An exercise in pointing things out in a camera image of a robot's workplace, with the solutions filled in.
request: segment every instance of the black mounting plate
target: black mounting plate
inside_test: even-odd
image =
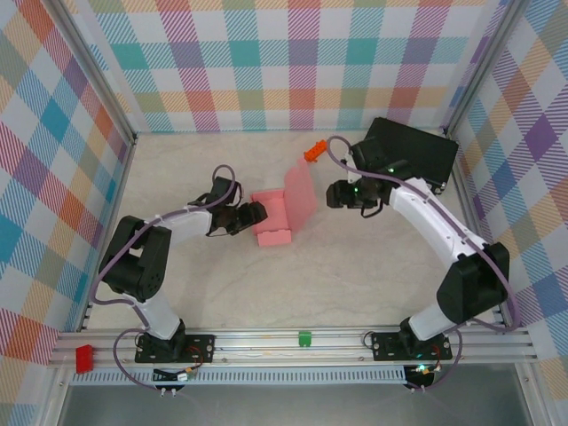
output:
[[[156,345],[147,335],[141,335],[138,339],[138,349],[134,356],[134,362],[138,364],[176,362],[191,366],[201,362],[199,354],[189,349],[191,346],[199,349],[203,356],[203,364],[210,364],[213,361],[213,353],[215,352],[214,335],[185,335],[184,349],[181,351],[179,358],[175,360],[171,359],[170,351],[165,351],[162,347]]]
[[[410,357],[398,333],[373,333],[371,335],[371,347],[373,348],[373,360],[375,361],[437,361],[438,355],[432,350],[437,346],[440,350],[440,359],[452,359],[452,348],[449,339],[443,335],[437,335],[430,339],[431,345],[419,357]]]

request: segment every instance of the white marble floor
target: white marble floor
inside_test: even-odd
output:
[[[341,133],[357,142],[364,132]],[[283,187],[285,172],[330,132],[262,132],[142,136],[119,217],[152,217],[210,189],[210,174],[231,164],[246,193]],[[337,143],[336,151],[344,148]],[[421,235],[386,207],[365,220],[357,210],[329,209],[325,191],[345,178],[324,154],[311,165],[318,211],[291,245],[259,248],[251,231],[199,237],[170,251],[163,284],[188,327],[300,327],[398,324],[435,300],[441,263]],[[443,203],[462,220],[452,185]],[[99,297],[113,293],[105,284]],[[123,306],[95,306],[89,328],[129,327]]]

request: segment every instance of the red connector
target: red connector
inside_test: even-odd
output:
[[[75,371],[78,375],[89,373],[93,369],[92,346],[85,344],[75,349]]]
[[[325,140],[321,140],[316,145],[313,146],[310,151],[304,153],[304,159],[307,162],[318,162],[318,157],[326,152],[327,143]]]

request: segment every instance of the red block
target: red block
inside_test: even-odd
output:
[[[78,375],[89,373],[93,369],[92,346],[85,344],[75,349],[75,371]]]

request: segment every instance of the plaid wallpaper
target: plaid wallpaper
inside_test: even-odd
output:
[[[39,0],[0,0],[0,425],[25,425],[98,257],[127,143]]]
[[[440,127],[507,2],[67,0],[67,6],[134,126],[170,132],[359,129],[377,115]]]
[[[568,424],[568,2],[532,1],[456,136],[484,236],[509,248],[523,322]]]

